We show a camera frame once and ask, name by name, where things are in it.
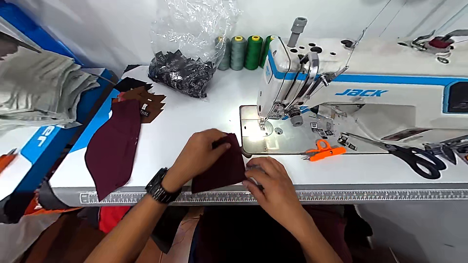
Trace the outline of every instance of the black watch strap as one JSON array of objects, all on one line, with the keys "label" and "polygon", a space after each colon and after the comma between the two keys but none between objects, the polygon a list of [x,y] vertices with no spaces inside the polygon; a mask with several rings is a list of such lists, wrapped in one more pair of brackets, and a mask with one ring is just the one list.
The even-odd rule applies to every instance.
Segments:
[{"label": "black watch strap", "polygon": [[146,192],[151,195],[154,200],[163,204],[173,202],[182,192],[182,188],[175,193],[168,192],[166,189],[164,189],[164,187],[161,185],[161,182],[167,172],[167,168],[161,168],[145,187]]}]

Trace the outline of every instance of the human hand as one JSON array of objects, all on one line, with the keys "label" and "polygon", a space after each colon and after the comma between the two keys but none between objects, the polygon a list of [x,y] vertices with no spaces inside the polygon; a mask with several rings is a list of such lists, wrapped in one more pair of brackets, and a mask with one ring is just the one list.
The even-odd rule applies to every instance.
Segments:
[{"label": "human hand", "polygon": [[245,175],[259,182],[263,186],[263,191],[251,181],[245,180],[242,184],[257,199],[258,204],[278,223],[292,234],[300,232],[297,220],[309,219],[310,216],[302,208],[285,167],[271,157],[253,158],[247,163],[247,167],[255,165],[259,165],[265,172],[254,168],[247,171]]},{"label": "human hand", "polygon": [[210,168],[231,147],[229,143],[224,143],[216,149],[212,148],[212,143],[224,136],[224,132],[216,129],[194,133],[162,180],[164,189],[176,192],[190,179]]}]

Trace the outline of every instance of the grey fabric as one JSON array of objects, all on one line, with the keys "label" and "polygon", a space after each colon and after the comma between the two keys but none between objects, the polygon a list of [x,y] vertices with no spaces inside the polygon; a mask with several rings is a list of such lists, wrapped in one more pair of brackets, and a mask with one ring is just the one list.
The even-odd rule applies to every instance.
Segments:
[{"label": "grey fabric", "polygon": [[80,125],[80,96],[97,86],[97,78],[81,71],[73,59],[19,47],[0,61],[0,136],[24,126]]}]

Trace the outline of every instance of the measuring tape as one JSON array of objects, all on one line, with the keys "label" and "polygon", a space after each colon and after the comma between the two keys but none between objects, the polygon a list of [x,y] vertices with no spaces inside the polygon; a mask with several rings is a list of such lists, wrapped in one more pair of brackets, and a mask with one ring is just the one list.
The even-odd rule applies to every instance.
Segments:
[{"label": "measuring tape", "polygon": [[[299,201],[390,201],[390,200],[468,200],[468,189],[420,190],[297,190]],[[95,191],[80,193],[82,205],[136,204],[146,192],[114,192],[99,202]],[[197,203],[253,203],[249,191],[209,191],[192,194],[182,192],[174,201],[178,205]]]}]

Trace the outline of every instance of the thread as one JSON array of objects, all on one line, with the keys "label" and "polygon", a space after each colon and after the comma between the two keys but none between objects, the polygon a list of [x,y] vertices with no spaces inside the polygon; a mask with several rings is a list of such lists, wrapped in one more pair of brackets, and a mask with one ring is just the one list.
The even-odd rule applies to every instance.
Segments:
[{"label": "thread", "polygon": [[244,66],[248,70],[258,68],[260,56],[262,54],[263,38],[260,36],[250,36],[247,41],[247,51]]},{"label": "thread", "polygon": [[267,36],[266,39],[265,39],[265,45],[263,47],[263,52],[262,52],[262,56],[260,58],[260,67],[263,68],[263,66],[265,65],[265,61],[266,61],[266,56],[268,55],[268,50],[270,49],[270,42],[273,40],[273,39],[276,39],[278,38],[278,36]]},{"label": "thread", "polygon": [[247,41],[242,36],[231,39],[231,68],[233,70],[241,70],[244,67],[246,45]]},{"label": "thread", "polygon": [[[217,43],[222,41],[223,37],[218,37],[217,38]],[[229,41],[229,38],[224,39],[226,42],[226,50],[224,51],[224,56],[221,59],[221,62],[218,65],[219,70],[226,70],[230,67],[231,65],[231,41]]]}]

